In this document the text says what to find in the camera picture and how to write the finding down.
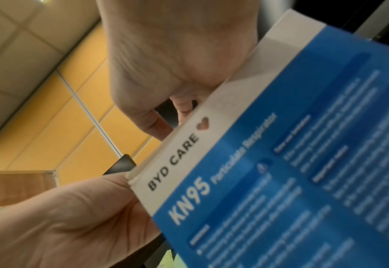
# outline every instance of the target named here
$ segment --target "skin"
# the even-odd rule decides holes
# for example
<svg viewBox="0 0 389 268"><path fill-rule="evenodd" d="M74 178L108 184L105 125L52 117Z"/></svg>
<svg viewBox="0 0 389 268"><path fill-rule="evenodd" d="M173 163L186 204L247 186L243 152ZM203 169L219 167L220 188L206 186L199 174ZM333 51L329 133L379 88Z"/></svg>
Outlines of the skin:
<svg viewBox="0 0 389 268"><path fill-rule="evenodd" d="M98 0L111 94L146 133L172 128L153 109L170 98L182 123L257 43L259 0ZM0 212L0 268L107 268L152 241L157 226L124 174L47 191Z"/></svg>

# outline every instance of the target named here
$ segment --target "cardboard box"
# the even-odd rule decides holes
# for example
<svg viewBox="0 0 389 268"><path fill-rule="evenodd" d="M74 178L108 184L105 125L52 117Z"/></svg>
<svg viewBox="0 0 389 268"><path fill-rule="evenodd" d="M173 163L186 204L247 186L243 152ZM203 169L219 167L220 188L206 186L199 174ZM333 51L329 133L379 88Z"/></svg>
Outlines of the cardboard box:
<svg viewBox="0 0 389 268"><path fill-rule="evenodd" d="M130 178L190 268L389 267L389 47L288 11Z"/></svg>

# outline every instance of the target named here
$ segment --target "person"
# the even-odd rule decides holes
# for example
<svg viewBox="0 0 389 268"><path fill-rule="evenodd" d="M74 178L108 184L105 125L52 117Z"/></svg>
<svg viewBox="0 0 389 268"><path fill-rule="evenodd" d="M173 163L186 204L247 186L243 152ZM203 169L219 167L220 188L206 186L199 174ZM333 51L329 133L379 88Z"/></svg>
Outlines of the person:
<svg viewBox="0 0 389 268"><path fill-rule="evenodd" d="M111 94L140 129L172 128L154 108L170 98L179 122L257 43L259 0L98 0ZM62 186L0 212L0 268L107 268L159 229L125 174Z"/></svg>

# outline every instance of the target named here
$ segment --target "finger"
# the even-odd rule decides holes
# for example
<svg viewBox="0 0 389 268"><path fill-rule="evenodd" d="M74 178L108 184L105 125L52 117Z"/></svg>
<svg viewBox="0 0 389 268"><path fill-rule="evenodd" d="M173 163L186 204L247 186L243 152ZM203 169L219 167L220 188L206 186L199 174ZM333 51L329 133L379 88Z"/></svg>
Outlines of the finger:
<svg viewBox="0 0 389 268"><path fill-rule="evenodd" d="M186 117L193 111L193 103L192 101L187 102L178 102L172 100L174 103L175 109L177 109L178 113L178 125L184 123Z"/></svg>
<svg viewBox="0 0 389 268"><path fill-rule="evenodd" d="M127 113L127 116L142 131L160 141L164 140L173 131L168 122L166 122L154 109L136 114Z"/></svg>

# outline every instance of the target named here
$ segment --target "wooden panel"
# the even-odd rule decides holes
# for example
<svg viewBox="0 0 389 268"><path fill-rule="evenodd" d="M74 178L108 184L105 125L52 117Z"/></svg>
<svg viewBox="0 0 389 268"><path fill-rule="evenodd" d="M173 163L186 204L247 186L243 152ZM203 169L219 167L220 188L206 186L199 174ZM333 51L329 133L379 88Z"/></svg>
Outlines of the wooden panel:
<svg viewBox="0 0 389 268"><path fill-rule="evenodd" d="M78 96L97 121L106 115L113 106L110 96L108 61L81 87Z"/></svg>
<svg viewBox="0 0 389 268"><path fill-rule="evenodd" d="M54 170L94 127L72 98L8 170Z"/></svg>
<svg viewBox="0 0 389 268"><path fill-rule="evenodd" d="M53 74L0 132L0 170L5 170L72 97Z"/></svg>
<svg viewBox="0 0 389 268"><path fill-rule="evenodd" d="M95 128L57 169L60 185L101 176L118 159Z"/></svg>
<svg viewBox="0 0 389 268"><path fill-rule="evenodd" d="M53 173L0 173L0 207L22 202L55 187Z"/></svg>
<svg viewBox="0 0 389 268"><path fill-rule="evenodd" d="M159 145L160 141L152 137L132 159L137 165L141 164Z"/></svg>
<svg viewBox="0 0 389 268"><path fill-rule="evenodd" d="M100 24L60 65L59 71L72 89L78 91L106 58L106 37Z"/></svg>
<svg viewBox="0 0 389 268"><path fill-rule="evenodd" d="M116 106L100 121L100 125L124 155L134 155L150 137Z"/></svg>

